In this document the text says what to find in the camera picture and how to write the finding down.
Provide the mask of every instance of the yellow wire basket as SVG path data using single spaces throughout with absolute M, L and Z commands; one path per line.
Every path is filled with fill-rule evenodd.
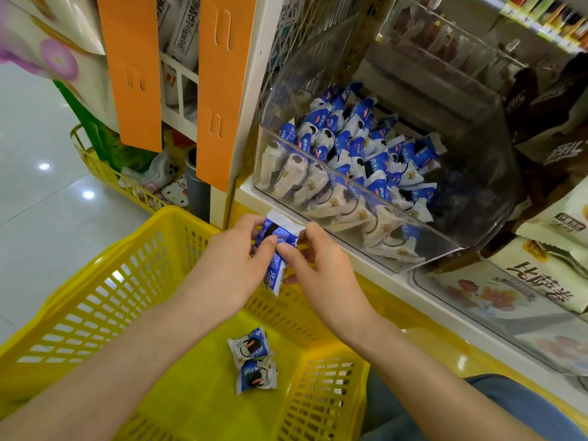
M 155 196 L 153 193 L 144 189 L 142 186 L 135 183 L 132 179 L 120 174 L 116 170 L 112 169 L 106 162 L 99 160 L 94 148 L 85 148 L 82 140 L 79 138 L 77 132 L 82 128 L 79 124 L 74 127 L 70 132 L 70 137 L 74 139 L 74 145 L 77 152 L 82 157 L 84 164 L 88 167 L 88 170 L 92 175 L 97 177 L 107 186 L 111 187 L 118 193 L 126 196 L 128 199 L 148 210 L 151 213 L 155 213 L 162 207 L 167 206 L 160 198 Z M 181 154 L 181 150 L 177 148 L 172 149 L 172 155 L 174 163 L 180 167 L 178 175 L 183 173 L 184 161 Z
M 172 296 L 216 232 L 166 206 L 55 291 L 0 347 L 0 417 Z M 238 371 L 226 341 L 260 325 L 276 353 L 277 389 L 237 396 Z M 352 440 L 362 422 L 368 369 L 298 289 L 284 286 L 276 297 L 260 288 L 158 381 L 116 439 Z

